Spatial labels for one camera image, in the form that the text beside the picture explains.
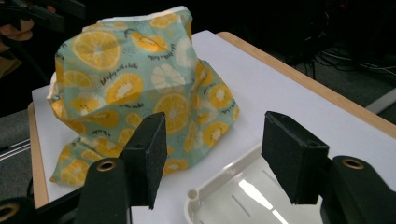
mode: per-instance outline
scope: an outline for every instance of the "gray floor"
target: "gray floor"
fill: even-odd
[[[313,69],[309,65],[302,63],[295,68],[313,77]],[[395,73],[395,69],[383,71],[382,74],[370,71],[342,72],[334,67],[315,63],[316,81],[363,107],[396,88]],[[396,104],[378,115],[396,124]],[[0,118],[0,147],[11,146],[28,138],[26,110]],[[32,167],[28,146],[14,156],[0,160],[0,201],[26,196],[31,178]]]

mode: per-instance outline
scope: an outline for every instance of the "lemon print cloth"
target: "lemon print cloth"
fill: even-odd
[[[164,112],[163,174],[196,164],[237,120],[231,90],[191,43],[192,16],[173,7],[104,19],[55,54],[48,100],[78,137],[64,146],[50,181],[80,187],[89,166],[118,157],[143,118]]]

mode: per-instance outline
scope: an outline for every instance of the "white tray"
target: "white tray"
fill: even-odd
[[[317,204],[293,205],[261,155],[262,145],[187,195],[189,224],[322,223]]]

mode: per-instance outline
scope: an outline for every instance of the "human hand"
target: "human hand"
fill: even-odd
[[[32,20],[21,20],[21,29],[18,30],[11,24],[6,24],[0,27],[0,35],[15,41],[29,40],[33,36],[32,28],[34,25],[35,23]],[[9,46],[6,46],[0,39],[0,52],[6,51],[8,49]]]

